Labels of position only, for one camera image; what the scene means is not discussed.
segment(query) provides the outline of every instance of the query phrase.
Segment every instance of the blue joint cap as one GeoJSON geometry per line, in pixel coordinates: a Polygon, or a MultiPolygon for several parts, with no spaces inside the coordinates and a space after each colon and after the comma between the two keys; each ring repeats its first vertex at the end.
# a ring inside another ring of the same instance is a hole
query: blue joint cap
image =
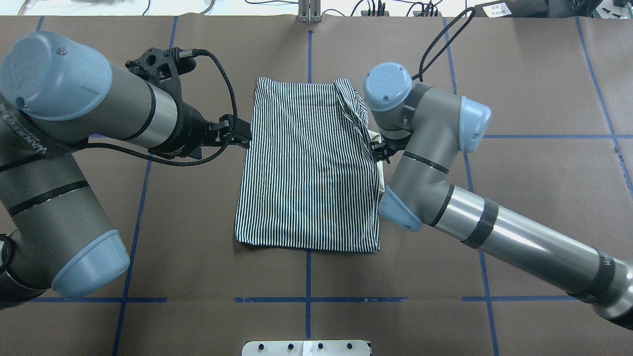
{"type": "Polygon", "coordinates": [[[389,186],[385,189],[380,204],[378,204],[378,212],[385,219],[409,231],[418,231],[422,227],[422,221],[398,198],[389,186]]]}
{"type": "Polygon", "coordinates": [[[492,111],[486,105],[461,97],[460,151],[474,152],[490,125],[492,111]]]}
{"type": "Polygon", "coordinates": [[[365,102],[377,112],[398,107],[409,95],[413,82],[405,67],[393,62],[374,67],[365,77],[365,102]]]}
{"type": "Polygon", "coordinates": [[[95,109],[112,85],[98,51],[53,32],[23,36],[0,67],[0,92],[32,117],[71,120],[95,109]]]}
{"type": "Polygon", "coordinates": [[[71,258],[53,279],[52,287],[64,298],[81,298],[122,275],[129,265],[121,236],[110,230],[71,258]]]}

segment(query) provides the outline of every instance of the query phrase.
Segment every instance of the blue grid line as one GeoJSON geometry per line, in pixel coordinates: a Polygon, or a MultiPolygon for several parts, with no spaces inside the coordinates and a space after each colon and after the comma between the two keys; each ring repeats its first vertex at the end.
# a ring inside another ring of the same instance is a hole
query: blue grid line
{"type": "MultiPolygon", "coordinates": [[[[446,27],[446,17],[442,16],[442,22],[444,22],[444,27],[446,27]]],[[[444,38],[446,39],[446,43],[450,41],[450,37],[448,35],[448,31],[444,33],[444,38]]],[[[451,82],[453,83],[453,94],[457,95],[457,80],[455,79],[455,66],[453,65],[453,52],[451,51],[451,46],[446,48],[446,54],[448,55],[448,67],[451,70],[451,82]]]]}
{"type": "Polygon", "coordinates": [[[624,179],[627,182],[627,188],[629,189],[629,194],[631,198],[633,198],[633,185],[631,184],[631,178],[629,175],[629,170],[627,169],[626,163],[624,163],[624,158],[622,158],[622,150],[620,149],[620,144],[618,143],[618,139],[616,138],[615,131],[613,130],[613,124],[611,122],[611,117],[609,116],[609,112],[606,109],[605,100],[602,96],[602,91],[600,90],[600,86],[598,85],[598,81],[596,80],[596,74],[593,70],[593,65],[591,65],[591,59],[589,59],[589,53],[587,52],[587,46],[585,45],[585,37],[582,34],[582,27],[580,26],[580,18],[578,16],[576,18],[576,28],[578,29],[578,36],[580,37],[580,45],[582,46],[582,52],[585,56],[585,61],[587,61],[587,67],[589,68],[589,74],[591,75],[591,81],[594,84],[594,88],[596,89],[596,94],[598,95],[598,100],[600,101],[600,107],[602,108],[602,112],[605,115],[606,124],[609,127],[609,133],[611,134],[611,139],[613,140],[613,145],[618,153],[618,160],[620,161],[620,167],[622,168],[622,173],[624,173],[624,179]]]}
{"type": "MultiPolygon", "coordinates": [[[[484,296],[464,296],[463,302],[486,302],[484,296]]],[[[570,301],[576,298],[568,295],[520,295],[520,296],[491,296],[492,302],[550,302],[550,301],[570,301]]]]}
{"type": "Polygon", "coordinates": [[[265,296],[235,298],[235,302],[241,303],[402,303],[408,298],[405,296],[265,296]]]}
{"type": "Polygon", "coordinates": [[[139,212],[136,216],[136,225],[134,227],[134,238],[132,240],[132,249],[130,251],[130,265],[127,267],[127,274],[125,275],[125,286],[123,287],[123,298],[121,300],[121,309],[119,311],[118,324],[116,325],[115,342],[112,347],[112,356],[118,355],[118,348],[121,342],[121,333],[123,331],[123,321],[125,320],[125,308],[127,306],[127,296],[130,291],[130,281],[132,279],[132,268],[134,267],[134,257],[136,256],[136,247],[139,242],[139,231],[141,229],[141,218],[143,216],[143,209],[145,205],[145,197],[147,195],[147,181],[149,179],[149,171],[152,167],[152,162],[147,162],[145,169],[145,178],[143,180],[143,189],[141,192],[141,202],[139,203],[139,212]]]}
{"type": "MultiPolygon", "coordinates": [[[[444,27],[446,27],[446,18],[442,17],[442,21],[444,22],[444,27]]],[[[446,42],[449,41],[448,31],[445,33],[446,42]]],[[[453,82],[453,94],[457,95],[457,80],[455,77],[455,67],[453,65],[453,52],[451,51],[451,46],[448,46],[448,65],[451,71],[451,80],[453,82]]],[[[464,163],[466,165],[466,177],[468,179],[468,190],[474,192],[473,190],[473,180],[472,174],[470,172],[470,162],[468,161],[468,155],[464,153],[464,163]]],[[[494,356],[499,356],[499,345],[497,343],[497,332],[494,326],[494,314],[492,313],[492,300],[490,297],[490,287],[488,285],[488,272],[486,271],[486,257],[483,252],[479,252],[479,264],[481,268],[481,275],[484,282],[484,293],[486,294],[486,309],[488,311],[488,325],[490,327],[490,335],[492,339],[492,350],[494,352],[494,356]]]]}
{"type": "MultiPolygon", "coordinates": [[[[484,135],[484,139],[613,139],[611,135],[484,135]]],[[[619,139],[633,139],[633,135],[615,135],[619,139]]]]}
{"type": "Polygon", "coordinates": [[[312,251],[310,249],[306,250],[306,298],[304,301],[306,303],[306,340],[310,340],[312,337],[312,307],[310,305],[312,302],[312,251]]]}
{"type": "Polygon", "coordinates": [[[37,28],[35,29],[35,31],[39,32],[42,29],[42,24],[44,23],[44,17],[40,16],[40,20],[37,23],[37,28]]]}
{"type": "MultiPolygon", "coordinates": [[[[308,30],[308,83],[312,83],[312,35],[314,31],[308,30]]],[[[312,339],[312,251],[306,250],[306,340],[312,339]]]]}
{"type": "MultiPolygon", "coordinates": [[[[77,299],[65,299],[60,296],[40,297],[29,301],[29,303],[121,303],[123,298],[99,298],[83,297],[77,299]]],[[[167,298],[128,298],[127,303],[166,303],[167,298]]]]}

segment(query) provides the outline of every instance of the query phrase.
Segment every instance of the white metal bracket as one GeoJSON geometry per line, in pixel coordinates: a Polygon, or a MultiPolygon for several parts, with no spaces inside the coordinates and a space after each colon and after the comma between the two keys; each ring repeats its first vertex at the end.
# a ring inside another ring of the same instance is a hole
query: white metal bracket
{"type": "Polygon", "coordinates": [[[372,356],[363,340],[249,341],[242,356],[372,356]]]}
{"type": "Polygon", "coordinates": [[[298,0],[299,22],[321,22],[321,0],[298,0]]]}

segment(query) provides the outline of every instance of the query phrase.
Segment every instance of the sticker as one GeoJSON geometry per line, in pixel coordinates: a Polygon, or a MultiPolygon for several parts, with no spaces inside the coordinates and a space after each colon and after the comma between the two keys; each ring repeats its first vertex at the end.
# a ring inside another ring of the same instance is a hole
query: sticker
{"type": "Polygon", "coordinates": [[[506,3],[484,6],[482,7],[482,9],[484,9],[484,12],[486,13],[486,15],[488,15],[488,17],[501,17],[501,16],[512,15],[506,3]]]}

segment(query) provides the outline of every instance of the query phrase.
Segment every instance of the folded cloth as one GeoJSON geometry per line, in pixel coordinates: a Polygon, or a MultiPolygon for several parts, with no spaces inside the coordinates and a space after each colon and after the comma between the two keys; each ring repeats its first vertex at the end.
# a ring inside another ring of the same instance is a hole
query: folded cloth
{"type": "Polygon", "coordinates": [[[241,243],[374,252],[379,171],[365,104],[347,79],[259,78],[235,219],[241,243]]]}

